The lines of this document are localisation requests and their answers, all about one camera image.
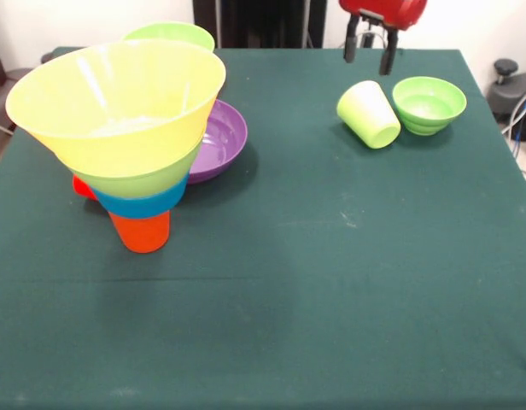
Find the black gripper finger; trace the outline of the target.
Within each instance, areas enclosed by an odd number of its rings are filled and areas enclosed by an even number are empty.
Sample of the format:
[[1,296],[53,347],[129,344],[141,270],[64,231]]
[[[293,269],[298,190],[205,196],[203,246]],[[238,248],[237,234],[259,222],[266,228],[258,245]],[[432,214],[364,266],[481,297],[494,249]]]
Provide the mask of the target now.
[[379,74],[382,76],[390,75],[392,71],[398,44],[398,31],[395,27],[386,28],[386,44],[383,47],[383,55],[379,66]]
[[352,63],[354,61],[355,52],[357,50],[357,26],[359,23],[359,16],[358,15],[350,15],[348,24],[347,24],[347,30],[346,30],[346,37],[345,37],[345,44],[343,49],[343,59],[346,63]]

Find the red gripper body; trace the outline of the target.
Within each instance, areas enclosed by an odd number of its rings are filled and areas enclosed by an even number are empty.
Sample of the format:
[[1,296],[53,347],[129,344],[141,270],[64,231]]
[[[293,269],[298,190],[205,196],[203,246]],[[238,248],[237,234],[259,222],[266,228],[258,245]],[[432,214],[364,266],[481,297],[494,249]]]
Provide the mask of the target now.
[[426,0],[340,0],[341,8],[374,26],[400,31],[417,23]]

